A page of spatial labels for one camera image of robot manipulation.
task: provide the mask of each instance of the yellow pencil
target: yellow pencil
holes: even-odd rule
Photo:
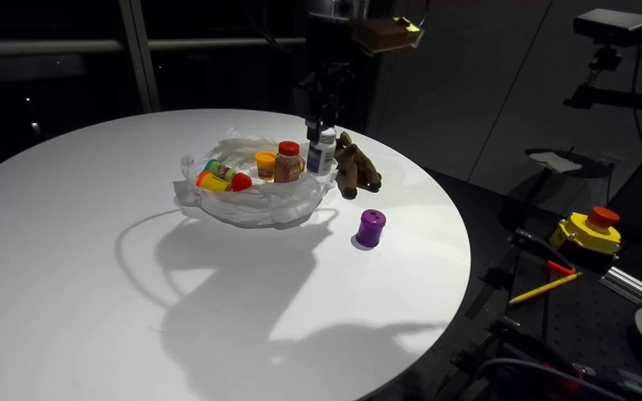
[[[524,294],[521,294],[518,297],[514,297],[512,300],[510,300],[509,303],[510,304],[518,303],[518,302],[522,302],[523,300],[530,299],[531,297],[535,297],[535,296],[537,296],[539,294],[543,294],[544,292],[546,292],[546,291],[548,291],[548,290],[550,290],[550,289],[552,289],[554,287],[558,287],[558,286],[564,284],[564,282],[569,282],[569,281],[578,279],[582,275],[583,275],[582,272],[575,272],[574,274],[572,274],[570,276],[566,276],[566,277],[560,278],[560,279],[558,279],[556,281],[550,282],[547,285],[542,285],[541,287],[539,287],[537,289],[531,290],[530,292],[525,292]]]

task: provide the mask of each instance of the brown stuffed animal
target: brown stuffed animal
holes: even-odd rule
[[[346,175],[346,186],[341,189],[345,198],[354,199],[358,195],[357,187],[371,192],[380,190],[380,173],[357,145],[352,144],[347,132],[342,132],[336,140],[334,158],[338,162],[338,170]]]

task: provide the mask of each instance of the white plastic bag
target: white plastic bag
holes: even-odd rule
[[[203,158],[182,157],[181,169],[185,181],[173,183],[175,204],[185,216],[200,218],[200,209],[238,226],[254,227],[288,221],[306,216],[316,209],[321,198],[334,188],[336,161],[328,175],[311,175],[307,170],[292,183],[269,183],[257,176],[255,154],[275,152],[279,143],[268,138],[241,137],[234,129],[232,137],[224,139]],[[308,154],[309,144],[300,144],[300,155]],[[212,192],[196,186],[199,174],[210,159],[234,168],[252,178],[251,188],[240,192]]]

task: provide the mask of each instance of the purple cylinder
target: purple cylinder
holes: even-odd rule
[[[356,234],[356,241],[362,246],[373,248],[380,242],[380,233],[385,226],[385,215],[368,209],[361,215],[361,226]]]

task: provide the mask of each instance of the table surface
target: table surface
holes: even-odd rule
[[[247,229],[173,205],[182,155],[242,135],[305,140],[240,110],[93,125],[0,165],[0,400],[367,396],[443,334],[470,272],[466,229],[415,163],[360,134],[379,193]],[[351,242],[367,208],[380,245]]]

